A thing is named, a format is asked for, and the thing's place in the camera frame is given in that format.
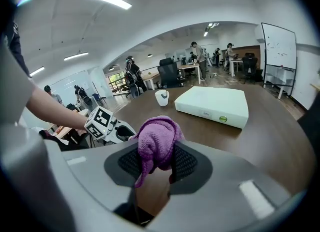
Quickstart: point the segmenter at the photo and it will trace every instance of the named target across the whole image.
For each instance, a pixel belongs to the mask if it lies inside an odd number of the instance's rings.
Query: whiteboard stand
[[[296,34],[272,24],[261,23],[261,25],[265,39],[263,88],[266,85],[279,87],[278,99],[280,99],[283,91],[289,94],[287,91],[289,87],[291,88],[289,96],[291,96],[296,81],[298,63]]]

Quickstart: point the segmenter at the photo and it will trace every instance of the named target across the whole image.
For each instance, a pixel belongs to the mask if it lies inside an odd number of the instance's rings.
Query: forearm
[[[38,87],[35,87],[26,107],[41,120],[60,126],[84,129],[87,121],[87,117],[65,108]]]

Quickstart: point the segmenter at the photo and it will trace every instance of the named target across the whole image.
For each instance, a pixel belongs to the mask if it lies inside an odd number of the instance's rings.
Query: whiteboard
[[[296,69],[297,47],[295,33],[262,23],[266,46],[266,64]]]

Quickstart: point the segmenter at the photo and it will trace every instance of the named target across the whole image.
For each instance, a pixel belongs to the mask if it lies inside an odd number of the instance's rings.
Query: white tape strip
[[[259,220],[264,219],[275,211],[274,207],[255,186],[253,181],[242,182],[239,188]]]
[[[87,160],[86,157],[73,158],[73,159],[67,160],[67,164],[71,166],[71,165],[85,162],[86,160]]]

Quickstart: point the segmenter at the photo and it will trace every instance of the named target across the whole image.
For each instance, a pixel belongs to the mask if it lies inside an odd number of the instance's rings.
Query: white marker cube
[[[99,140],[107,135],[112,116],[113,112],[98,106],[91,112],[84,127],[93,137]]]

